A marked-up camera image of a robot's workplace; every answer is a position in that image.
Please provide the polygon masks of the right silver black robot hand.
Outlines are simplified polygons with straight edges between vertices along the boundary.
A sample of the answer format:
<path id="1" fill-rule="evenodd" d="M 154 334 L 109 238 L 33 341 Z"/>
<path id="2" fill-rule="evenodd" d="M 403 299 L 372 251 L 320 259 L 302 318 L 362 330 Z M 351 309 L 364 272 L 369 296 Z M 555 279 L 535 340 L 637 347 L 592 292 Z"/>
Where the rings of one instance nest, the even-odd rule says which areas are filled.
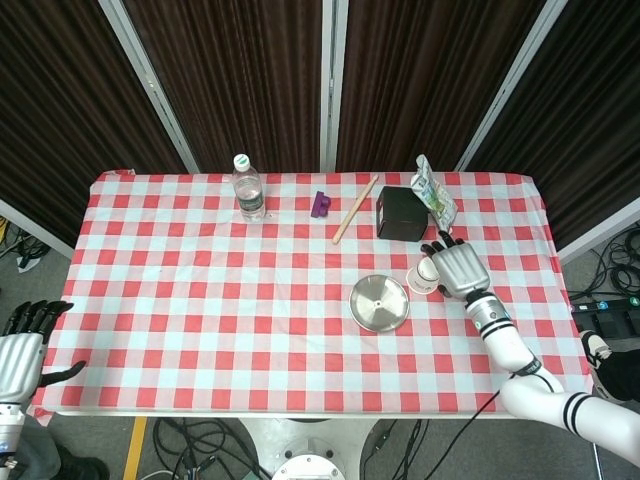
<path id="1" fill-rule="evenodd" d="M 461 238 L 439 231 L 440 240 L 424 243 L 421 251 L 435 265 L 439 288 L 443 294 L 458 300 L 489 290 L 490 277 L 474 248 Z"/>

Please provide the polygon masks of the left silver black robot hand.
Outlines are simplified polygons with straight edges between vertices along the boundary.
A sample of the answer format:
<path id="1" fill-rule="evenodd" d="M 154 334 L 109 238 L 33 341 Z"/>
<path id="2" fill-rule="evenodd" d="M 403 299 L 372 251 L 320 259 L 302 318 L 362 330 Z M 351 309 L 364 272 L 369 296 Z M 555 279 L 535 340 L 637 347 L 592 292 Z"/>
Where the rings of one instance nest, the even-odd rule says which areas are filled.
<path id="1" fill-rule="evenodd" d="M 73 306 L 62 300 L 27 301 L 11 313 L 1 331 L 2 404 L 22 404 L 39 388 L 69 380 L 86 366 L 80 360 L 66 370 L 42 372 L 57 321 Z"/>

